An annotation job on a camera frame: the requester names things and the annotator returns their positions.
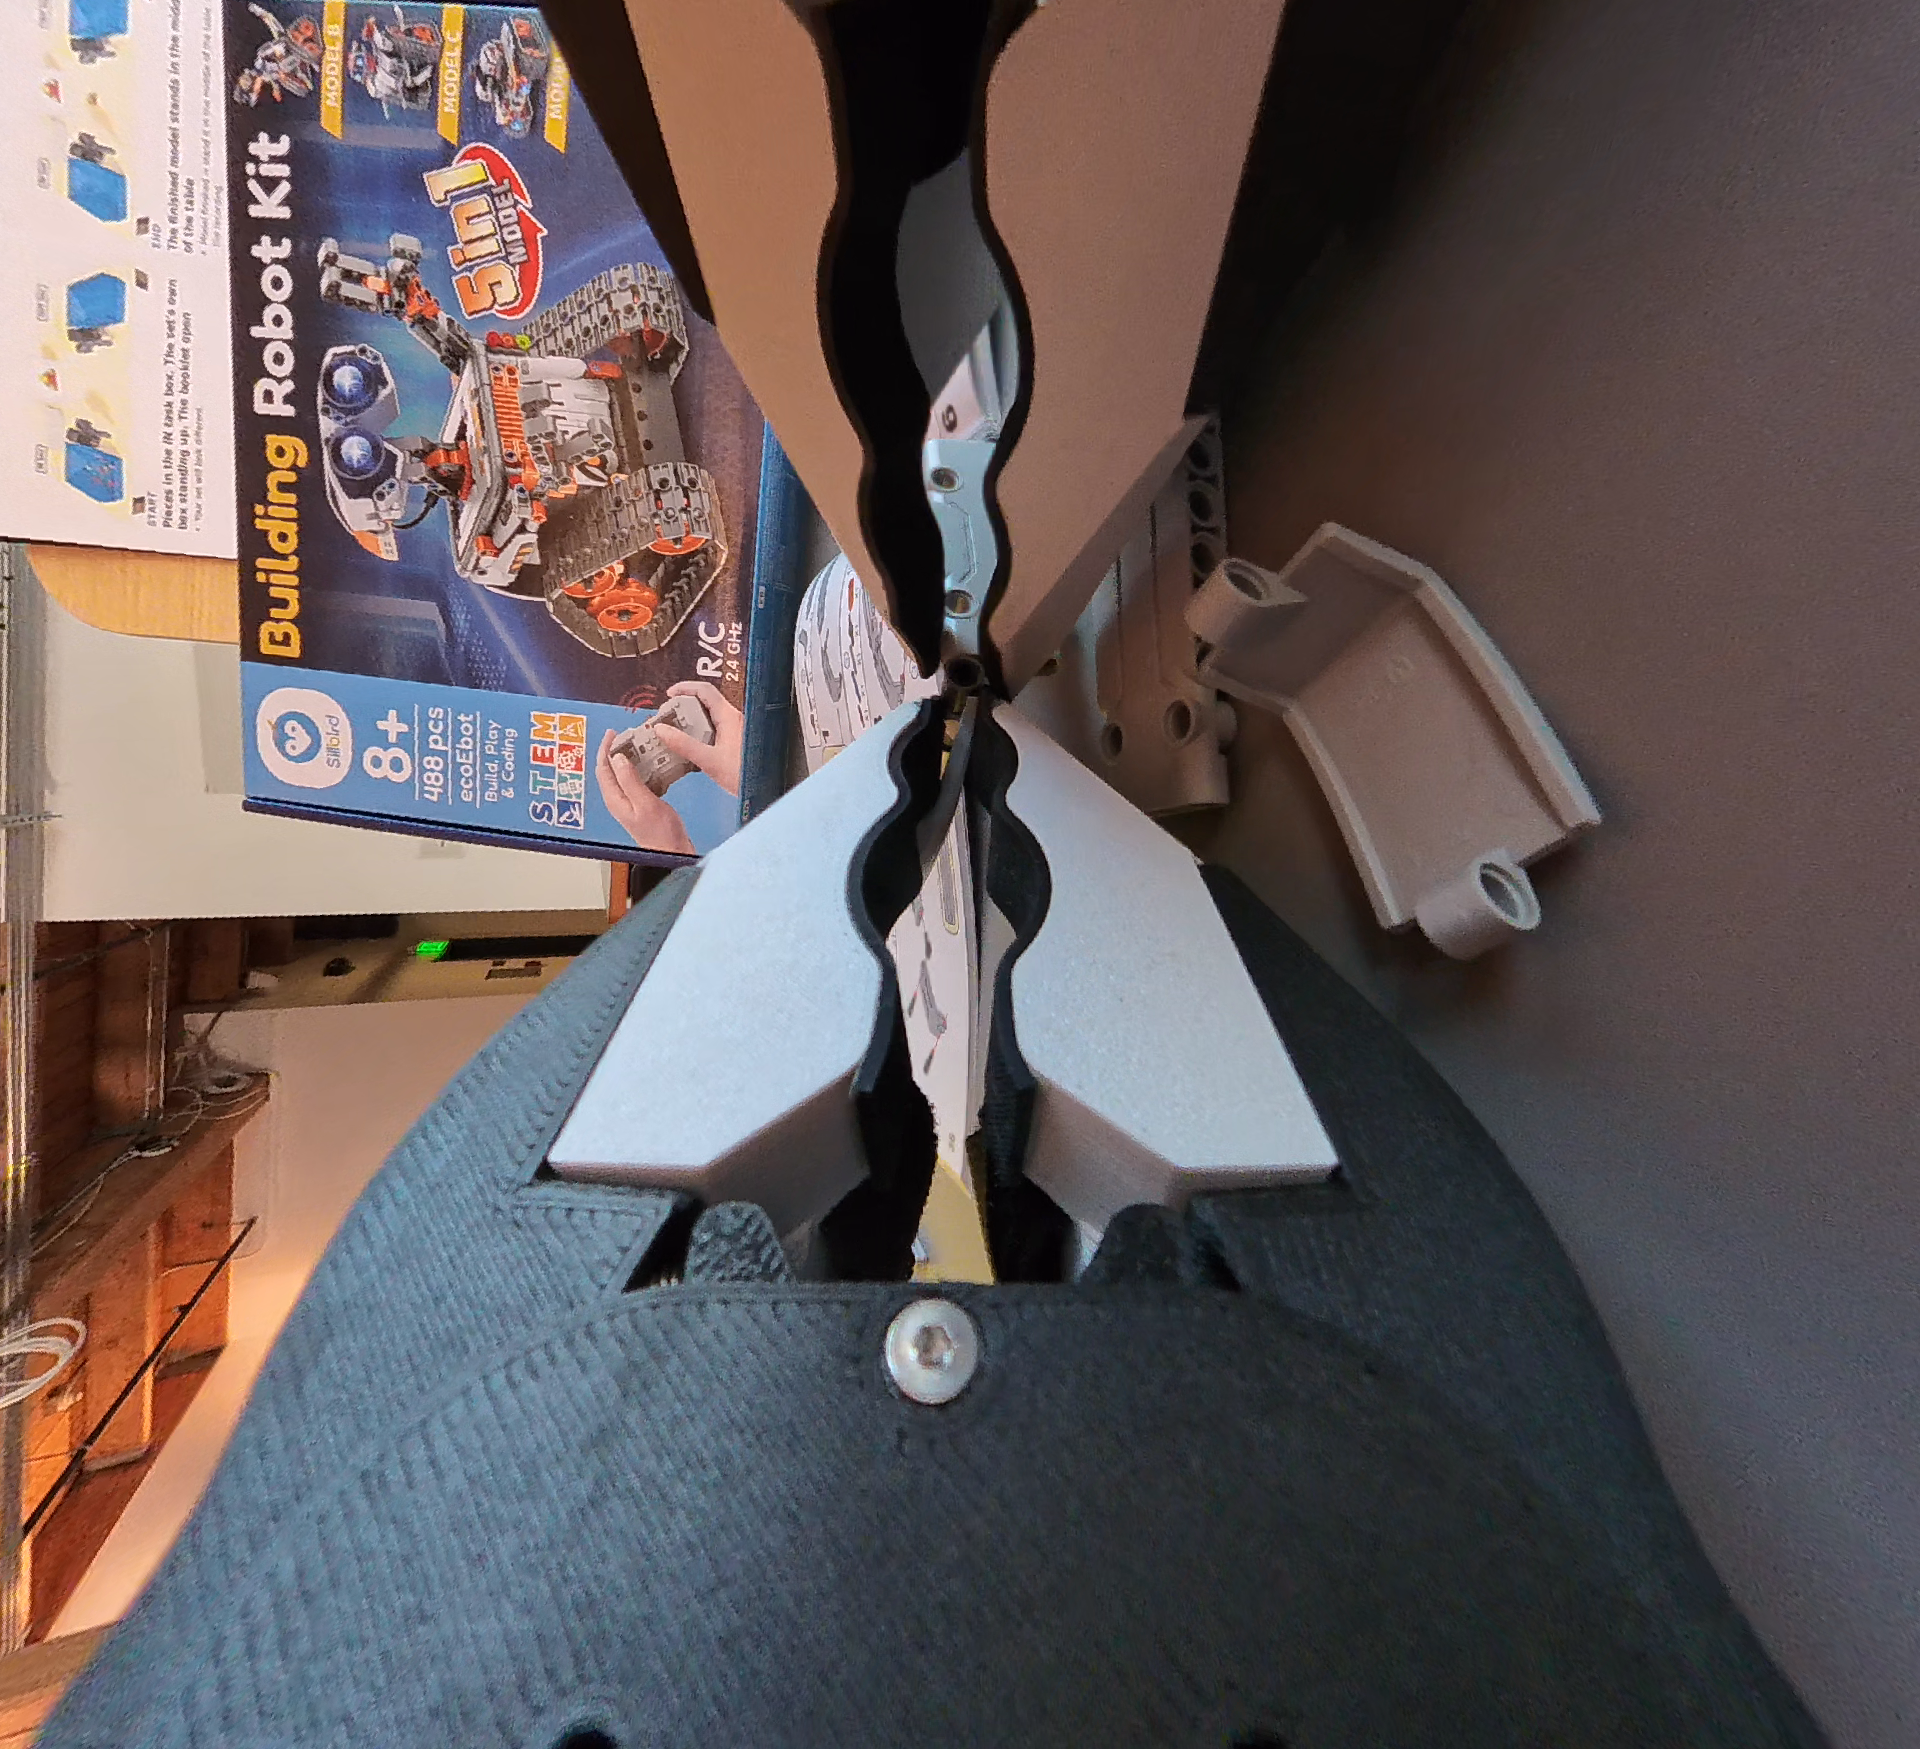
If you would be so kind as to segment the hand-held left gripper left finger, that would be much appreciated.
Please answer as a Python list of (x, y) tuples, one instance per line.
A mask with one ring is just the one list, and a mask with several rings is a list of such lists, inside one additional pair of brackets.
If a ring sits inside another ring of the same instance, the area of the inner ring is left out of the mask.
[(837, 1277), (907, 1277), (935, 1142), (883, 937), (936, 792), (939, 707), (907, 704), (711, 851), (549, 1171), (758, 1205), (817, 1223)]

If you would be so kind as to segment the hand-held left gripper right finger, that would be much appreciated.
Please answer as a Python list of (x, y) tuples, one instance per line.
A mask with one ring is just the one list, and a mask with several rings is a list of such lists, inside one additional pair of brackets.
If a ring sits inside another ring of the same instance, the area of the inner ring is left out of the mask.
[(1010, 705), (970, 736), (976, 1179), (998, 1277), (1119, 1209), (1321, 1184), (1338, 1160), (1196, 858)]

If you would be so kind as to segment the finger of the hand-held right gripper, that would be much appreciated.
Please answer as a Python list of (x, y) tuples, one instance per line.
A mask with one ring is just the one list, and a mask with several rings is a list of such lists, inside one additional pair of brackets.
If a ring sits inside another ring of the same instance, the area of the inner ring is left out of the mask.
[(1030, 324), (986, 633), (1008, 693), (1064, 640), (1186, 431), (1283, 0), (1048, 0), (998, 52), (983, 179)]
[(896, 280), (959, 155), (990, 0), (624, 0), (709, 317), (828, 531), (925, 666), (943, 556)]

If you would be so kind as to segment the short grey toy panel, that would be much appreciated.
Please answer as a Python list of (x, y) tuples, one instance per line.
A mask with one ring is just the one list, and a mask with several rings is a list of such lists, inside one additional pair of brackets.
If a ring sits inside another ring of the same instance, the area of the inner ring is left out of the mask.
[(983, 624), (994, 578), (996, 545), (988, 515), (986, 473), (998, 431), (992, 371), (976, 355), (964, 359), (932, 402), (923, 450), (923, 485), (943, 550), (943, 656), (976, 656), (988, 687), (998, 687)]

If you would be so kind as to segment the white printed task sheet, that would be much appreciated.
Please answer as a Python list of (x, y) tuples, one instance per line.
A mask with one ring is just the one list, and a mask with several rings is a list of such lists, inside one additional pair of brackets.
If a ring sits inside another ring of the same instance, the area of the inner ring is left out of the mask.
[(225, 0), (2, 0), (6, 539), (231, 556)]

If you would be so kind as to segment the grey desk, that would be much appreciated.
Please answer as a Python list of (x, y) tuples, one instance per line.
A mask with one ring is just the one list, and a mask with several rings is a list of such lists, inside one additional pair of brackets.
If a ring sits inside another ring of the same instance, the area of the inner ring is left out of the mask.
[(1916, 0), (1476, 0), (1245, 359), (1229, 539), (1439, 570), (1603, 825), (1454, 963), (1272, 716), (1171, 823), (1501, 1141), (1838, 1745), (1916, 1745), (1916, 61)]

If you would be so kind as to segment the black electronic box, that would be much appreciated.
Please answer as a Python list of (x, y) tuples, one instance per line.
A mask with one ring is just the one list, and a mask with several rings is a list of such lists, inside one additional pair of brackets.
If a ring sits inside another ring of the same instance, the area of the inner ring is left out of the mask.
[(261, 1006), (537, 994), (614, 921), (605, 906), (294, 921), (294, 956)]

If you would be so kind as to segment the white instruction booklet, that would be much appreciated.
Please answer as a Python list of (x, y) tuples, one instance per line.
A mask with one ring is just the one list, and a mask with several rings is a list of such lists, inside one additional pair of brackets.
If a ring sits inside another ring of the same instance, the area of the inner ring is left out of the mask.
[[(803, 590), (794, 687), (807, 772), (849, 748), (899, 705), (935, 692), (841, 554)], [(967, 1160), (967, 1139), (976, 1124), (976, 911), (963, 809), (887, 944), (896, 966), (908, 1053), (936, 1139), (914, 1243), (914, 1279), (992, 1282)]]

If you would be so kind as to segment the long grey toy panel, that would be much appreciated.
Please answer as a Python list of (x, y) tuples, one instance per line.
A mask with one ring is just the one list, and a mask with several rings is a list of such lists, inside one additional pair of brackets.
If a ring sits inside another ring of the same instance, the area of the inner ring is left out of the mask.
[(1186, 606), (1226, 549), (1217, 418), (1177, 435), (1163, 491), (1119, 549), (1062, 652), (1065, 746), (1153, 817), (1229, 803), (1234, 709), (1198, 676)]

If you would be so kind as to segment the curved grey toy panel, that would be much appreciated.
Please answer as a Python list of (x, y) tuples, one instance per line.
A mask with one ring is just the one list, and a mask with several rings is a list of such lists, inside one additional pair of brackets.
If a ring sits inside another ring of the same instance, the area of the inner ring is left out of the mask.
[(1382, 927), (1472, 960), (1539, 923), (1525, 867), (1599, 810), (1428, 567), (1326, 524), (1281, 573), (1220, 560), (1186, 624), (1212, 687), (1283, 717)]

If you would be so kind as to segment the blue toy robot box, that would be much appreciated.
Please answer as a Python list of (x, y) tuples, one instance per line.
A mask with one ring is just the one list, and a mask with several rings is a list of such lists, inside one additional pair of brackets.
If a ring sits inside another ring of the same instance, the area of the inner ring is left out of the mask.
[(531, 0), (225, 0), (251, 813), (669, 864), (779, 795), (798, 484)]

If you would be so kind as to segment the wooden board stand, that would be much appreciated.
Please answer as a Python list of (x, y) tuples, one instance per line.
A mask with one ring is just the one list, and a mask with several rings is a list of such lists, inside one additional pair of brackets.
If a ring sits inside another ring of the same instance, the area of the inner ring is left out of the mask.
[(93, 545), (31, 542), (35, 581), (70, 617), (102, 633), (235, 645), (238, 564)]

